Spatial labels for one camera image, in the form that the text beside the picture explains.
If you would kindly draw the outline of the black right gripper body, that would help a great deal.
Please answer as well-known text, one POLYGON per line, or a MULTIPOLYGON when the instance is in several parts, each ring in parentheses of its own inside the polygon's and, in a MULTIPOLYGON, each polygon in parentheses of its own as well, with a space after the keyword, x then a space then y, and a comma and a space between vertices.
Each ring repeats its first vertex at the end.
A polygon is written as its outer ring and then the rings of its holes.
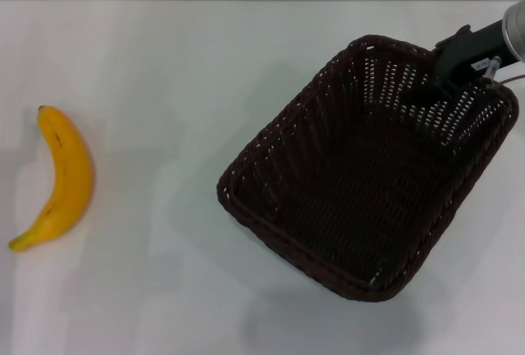
POLYGON ((505 42, 502 20, 476 32, 471 31, 447 46, 442 53, 434 54, 436 63, 432 83, 466 83, 480 75, 487 68, 484 61, 490 61, 493 57, 500 59, 501 67, 515 63, 515 55, 505 42))

